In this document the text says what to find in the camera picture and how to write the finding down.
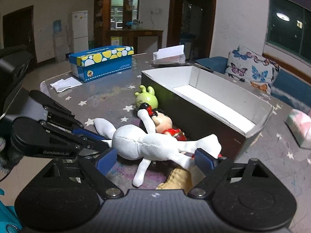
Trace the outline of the tan peanut toy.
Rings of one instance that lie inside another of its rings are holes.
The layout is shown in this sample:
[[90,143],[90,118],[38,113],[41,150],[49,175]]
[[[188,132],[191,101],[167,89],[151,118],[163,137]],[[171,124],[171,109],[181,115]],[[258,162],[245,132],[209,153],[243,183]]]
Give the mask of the tan peanut toy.
[[195,166],[191,172],[176,167],[168,176],[165,183],[160,183],[156,189],[182,189],[186,194],[202,181],[206,175]]

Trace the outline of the white plush rabbit doll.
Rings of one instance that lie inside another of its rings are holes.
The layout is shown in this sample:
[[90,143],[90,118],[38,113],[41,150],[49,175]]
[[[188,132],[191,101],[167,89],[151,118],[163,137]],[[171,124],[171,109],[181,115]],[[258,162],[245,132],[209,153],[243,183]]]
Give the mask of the white plush rabbit doll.
[[115,148],[119,156],[127,160],[142,160],[132,181],[135,187],[143,184],[146,170],[152,161],[172,160],[193,173],[195,161],[184,152],[194,154],[201,148],[213,158],[217,158],[221,152],[221,144],[214,134],[194,141],[178,141],[171,135],[157,133],[147,110],[139,110],[138,117],[146,130],[132,124],[115,128],[106,119],[94,120],[96,131],[106,138],[104,142],[108,143],[109,147]]

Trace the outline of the red dress girl figurine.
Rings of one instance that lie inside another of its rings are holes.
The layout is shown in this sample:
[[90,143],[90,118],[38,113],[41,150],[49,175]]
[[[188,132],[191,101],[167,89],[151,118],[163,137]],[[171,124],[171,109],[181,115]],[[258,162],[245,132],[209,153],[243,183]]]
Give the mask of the red dress girl figurine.
[[186,141],[187,138],[181,129],[176,128],[169,116],[158,108],[152,108],[148,103],[142,103],[139,110],[146,110],[155,124],[157,133],[171,135],[178,141]]

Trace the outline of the green alien toy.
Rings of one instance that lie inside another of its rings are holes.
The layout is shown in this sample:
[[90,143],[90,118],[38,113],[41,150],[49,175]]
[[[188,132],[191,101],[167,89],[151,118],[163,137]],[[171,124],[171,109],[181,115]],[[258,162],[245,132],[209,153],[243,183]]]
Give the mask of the green alien toy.
[[155,96],[155,90],[144,85],[139,86],[140,91],[135,92],[135,107],[136,110],[147,110],[150,116],[154,115],[153,110],[158,108],[158,100]]

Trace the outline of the white paper sheet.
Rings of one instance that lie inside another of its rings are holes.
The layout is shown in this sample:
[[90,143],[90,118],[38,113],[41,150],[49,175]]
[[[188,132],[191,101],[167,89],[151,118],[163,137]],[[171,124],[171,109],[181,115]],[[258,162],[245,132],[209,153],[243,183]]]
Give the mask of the white paper sheet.
[[61,93],[65,90],[68,90],[70,88],[74,88],[80,85],[82,85],[82,83],[73,77],[69,77],[67,79],[60,79],[50,84],[50,86],[54,88],[57,93]]

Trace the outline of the black white storage box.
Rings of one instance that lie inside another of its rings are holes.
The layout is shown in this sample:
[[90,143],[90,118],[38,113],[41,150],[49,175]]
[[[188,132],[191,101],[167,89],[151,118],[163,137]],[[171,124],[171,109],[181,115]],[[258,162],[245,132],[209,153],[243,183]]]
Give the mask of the black white storage box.
[[273,107],[242,84],[195,66],[144,70],[159,108],[191,140],[214,134],[222,156],[236,159],[267,124]]

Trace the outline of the blue yellow spotted carton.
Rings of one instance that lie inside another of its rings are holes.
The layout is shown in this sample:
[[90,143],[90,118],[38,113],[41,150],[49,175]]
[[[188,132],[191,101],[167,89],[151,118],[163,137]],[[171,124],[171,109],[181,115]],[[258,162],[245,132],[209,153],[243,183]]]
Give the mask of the blue yellow spotted carton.
[[70,54],[69,62],[72,74],[86,83],[130,69],[133,54],[132,46],[104,46]]

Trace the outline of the water dispenser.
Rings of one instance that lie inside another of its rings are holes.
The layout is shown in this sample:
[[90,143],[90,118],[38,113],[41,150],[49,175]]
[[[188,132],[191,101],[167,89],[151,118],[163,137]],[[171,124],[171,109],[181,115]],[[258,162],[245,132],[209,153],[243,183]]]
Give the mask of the water dispenser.
[[65,61],[65,44],[66,39],[62,31],[61,20],[56,20],[53,22],[53,48],[54,55],[57,62]]

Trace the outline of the dark doorway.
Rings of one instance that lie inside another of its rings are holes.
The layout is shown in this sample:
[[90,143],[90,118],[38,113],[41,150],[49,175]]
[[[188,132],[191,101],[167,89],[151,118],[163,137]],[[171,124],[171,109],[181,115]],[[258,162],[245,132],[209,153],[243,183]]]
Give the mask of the dark doorway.
[[4,47],[25,45],[26,50],[32,54],[32,66],[37,62],[34,26],[33,26],[34,6],[28,6],[3,16],[3,43]]

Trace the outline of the pastel tissue pack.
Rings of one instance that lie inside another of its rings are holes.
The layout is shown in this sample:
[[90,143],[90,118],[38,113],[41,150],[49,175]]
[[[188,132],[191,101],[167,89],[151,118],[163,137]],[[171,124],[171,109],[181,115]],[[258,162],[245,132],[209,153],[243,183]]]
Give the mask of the pastel tissue pack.
[[293,133],[299,146],[304,149],[311,149],[310,117],[300,110],[292,109],[286,119],[286,124]]

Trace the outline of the butterfly print pillow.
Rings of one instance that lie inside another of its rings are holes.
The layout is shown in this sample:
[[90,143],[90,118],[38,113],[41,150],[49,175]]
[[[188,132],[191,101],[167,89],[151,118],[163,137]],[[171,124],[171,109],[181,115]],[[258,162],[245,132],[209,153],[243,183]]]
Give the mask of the butterfly print pillow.
[[240,46],[229,53],[225,74],[270,94],[279,71],[276,62]]

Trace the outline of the wooden counter table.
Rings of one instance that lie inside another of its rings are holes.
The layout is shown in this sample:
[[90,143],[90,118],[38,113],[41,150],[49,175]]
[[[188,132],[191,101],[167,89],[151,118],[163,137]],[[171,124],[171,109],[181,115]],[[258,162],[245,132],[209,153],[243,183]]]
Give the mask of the wooden counter table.
[[139,37],[157,37],[157,47],[160,49],[162,48],[162,36],[163,30],[114,29],[103,32],[103,43],[109,45],[111,43],[111,37],[122,37],[125,38],[125,40],[122,41],[122,45],[132,46],[134,48],[134,53],[137,54]]

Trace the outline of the blue sofa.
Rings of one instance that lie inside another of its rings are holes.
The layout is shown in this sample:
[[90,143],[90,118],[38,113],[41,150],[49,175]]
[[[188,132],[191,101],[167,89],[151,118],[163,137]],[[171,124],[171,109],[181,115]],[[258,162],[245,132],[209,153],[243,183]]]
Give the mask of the blue sofa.
[[196,63],[235,81],[245,82],[310,115],[310,85],[281,69],[275,62],[230,53],[227,58],[203,58]]

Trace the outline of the white tissue box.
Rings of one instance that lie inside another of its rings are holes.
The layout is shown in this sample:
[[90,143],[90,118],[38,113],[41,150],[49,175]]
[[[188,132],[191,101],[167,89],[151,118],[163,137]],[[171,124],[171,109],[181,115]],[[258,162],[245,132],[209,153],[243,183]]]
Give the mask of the white tissue box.
[[153,52],[155,65],[184,64],[185,62],[184,45],[161,48],[157,52]]

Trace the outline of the white refrigerator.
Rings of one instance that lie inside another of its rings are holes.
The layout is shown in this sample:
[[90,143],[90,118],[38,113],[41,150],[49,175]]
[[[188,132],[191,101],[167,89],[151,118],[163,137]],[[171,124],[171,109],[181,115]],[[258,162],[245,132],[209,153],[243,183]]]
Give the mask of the white refrigerator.
[[89,49],[88,11],[72,13],[73,52],[78,53]]

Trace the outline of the wooden display cabinet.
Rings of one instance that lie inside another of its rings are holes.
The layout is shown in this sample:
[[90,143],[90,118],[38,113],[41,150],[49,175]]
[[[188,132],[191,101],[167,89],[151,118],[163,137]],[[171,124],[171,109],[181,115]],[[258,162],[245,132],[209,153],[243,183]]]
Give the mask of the wooden display cabinet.
[[127,23],[138,19],[139,0],[94,0],[94,47],[122,45],[127,38],[107,37],[109,30],[130,28]]

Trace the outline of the dark window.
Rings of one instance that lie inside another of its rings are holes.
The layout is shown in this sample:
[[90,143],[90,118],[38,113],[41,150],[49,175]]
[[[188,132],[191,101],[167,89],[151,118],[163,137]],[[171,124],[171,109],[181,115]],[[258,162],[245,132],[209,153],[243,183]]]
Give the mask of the dark window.
[[310,10],[289,0],[270,0],[267,41],[310,62]]

